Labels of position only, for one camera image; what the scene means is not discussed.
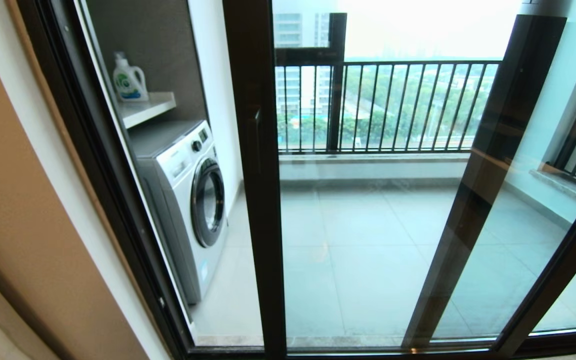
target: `washing machine door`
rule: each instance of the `washing machine door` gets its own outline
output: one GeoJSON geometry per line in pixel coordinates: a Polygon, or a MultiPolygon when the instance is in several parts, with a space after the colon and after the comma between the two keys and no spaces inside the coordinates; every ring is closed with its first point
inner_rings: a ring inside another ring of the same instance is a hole
{"type": "Polygon", "coordinates": [[[222,172],[219,164],[209,157],[199,163],[194,173],[190,215],[197,241],[204,248],[210,248],[219,239],[226,216],[222,172]]]}

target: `front-loading washing machine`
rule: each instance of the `front-loading washing machine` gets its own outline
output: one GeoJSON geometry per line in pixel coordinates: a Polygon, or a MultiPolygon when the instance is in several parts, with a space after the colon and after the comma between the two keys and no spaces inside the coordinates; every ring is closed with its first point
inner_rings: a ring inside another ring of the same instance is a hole
{"type": "Polygon", "coordinates": [[[188,304],[208,291],[226,242],[224,180],[205,120],[147,123],[130,130],[138,174],[188,304]]]}

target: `tiled floor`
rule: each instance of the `tiled floor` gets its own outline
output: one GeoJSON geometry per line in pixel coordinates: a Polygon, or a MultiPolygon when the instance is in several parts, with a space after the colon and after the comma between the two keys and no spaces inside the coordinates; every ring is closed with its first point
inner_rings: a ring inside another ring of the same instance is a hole
{"type": "MultiPolygon", "coordinates": [[[[455,187],[282,189],[289,346],[397,346],[446,223],[455,187]]],[[[197,344],[260,345],[245,197],[214,282],[192,308],[197,344]]],[[[513,194],[495,201],[435,337],[495,336],[565,230],[513,194]]],[[[576,277],[538,330],[576,327],[576,277]]]]}

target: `sky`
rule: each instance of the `sky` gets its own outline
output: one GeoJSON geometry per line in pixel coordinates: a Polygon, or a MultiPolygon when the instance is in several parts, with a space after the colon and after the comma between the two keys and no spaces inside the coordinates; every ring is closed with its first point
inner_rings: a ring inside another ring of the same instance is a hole
{"type": "Polygon", "coordinates": [[[273,0],[281,13],[348,14],[345,57],[502,59],[518,0],[273,0]]]}

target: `white shelf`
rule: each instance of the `white shelf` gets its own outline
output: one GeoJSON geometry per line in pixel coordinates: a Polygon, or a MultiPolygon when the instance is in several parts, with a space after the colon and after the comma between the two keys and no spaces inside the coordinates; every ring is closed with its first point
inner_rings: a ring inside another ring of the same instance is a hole
{"type": "Polygon", "coordinates": [[[126,129],[148,121],[177,106],[172,92],[149,92],[149,100],[143,102],[119,101],[119,115],[126,129]]]}

